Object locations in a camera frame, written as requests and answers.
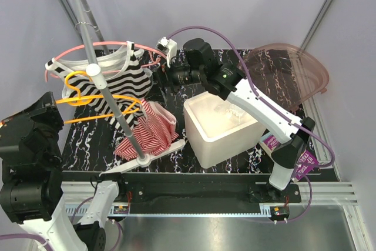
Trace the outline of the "red white striped tank top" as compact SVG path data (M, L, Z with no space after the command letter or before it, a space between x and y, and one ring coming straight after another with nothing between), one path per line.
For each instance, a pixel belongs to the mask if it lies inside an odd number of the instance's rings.
M145 114L137 120L132 132L143 153L159 155L170 148L179 137L176 133L176 117L162 105L142 101Z

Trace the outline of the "yellow plastic hanger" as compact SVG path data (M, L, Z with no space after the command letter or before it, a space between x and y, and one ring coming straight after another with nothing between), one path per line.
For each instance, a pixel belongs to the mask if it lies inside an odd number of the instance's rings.
M103 99L104 98L103 95L82 96L80 89L77 88L76 86L72 86L69 83L69 80L70 80L71 77L78 76L78 75L87 76L89 78L89 80L91 80L91 78L89 77L89 75L85 71L74 71L74 72L69 73L64 80L65 86L67 86L69 89L73 89L74 91L76 91L77 96L72 97L72 98L57 100L56 104L67 103L70 106L78 107L78 106L85 106L85 105L91 103L94 99ZM130 96L125 96L125 95L112 95L112 97L115 98L115 99L124 99L124 100L127 100L127 101L132 101L130 106L128 106L122 112L122 114L131 114L131 113L135 113L136 111L142 109L143 104L139 99L132 98ZM91 121L91 120L94 120L94 119L104 119L104 118L109 118L109 117L113 117L113 116L114 116L114 114L88 116L88 117L85 117L85 118L79 118L79 119L72 119L72 120L64 121L64 124Z

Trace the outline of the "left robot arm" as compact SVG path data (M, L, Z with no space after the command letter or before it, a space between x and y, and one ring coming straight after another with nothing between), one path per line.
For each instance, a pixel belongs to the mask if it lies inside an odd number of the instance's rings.
M63 119L52 92L30 107L2 120L1 208L24 233L45 250L104 250L105 223L112 203L126 197L121 173L103 173L87 212L72 224L62 190L58 146Z

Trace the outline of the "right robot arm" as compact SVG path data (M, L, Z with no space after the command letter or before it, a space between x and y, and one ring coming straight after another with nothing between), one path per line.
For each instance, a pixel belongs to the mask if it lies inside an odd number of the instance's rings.
M220 62L210 44L201 38L189 40L183 45L184 60L181 63L177 62L177 43L172 39L161 38L156 44L156 51L166 58L154 72L159 86L174 89L199 83L210 94L250 114L274 135L280 144L271 153L274 165L267 195L274 202L283 200L288 194L287 186L293 178L298 159L311 139L315 121L293 115L251 86L243 70L232 63Z

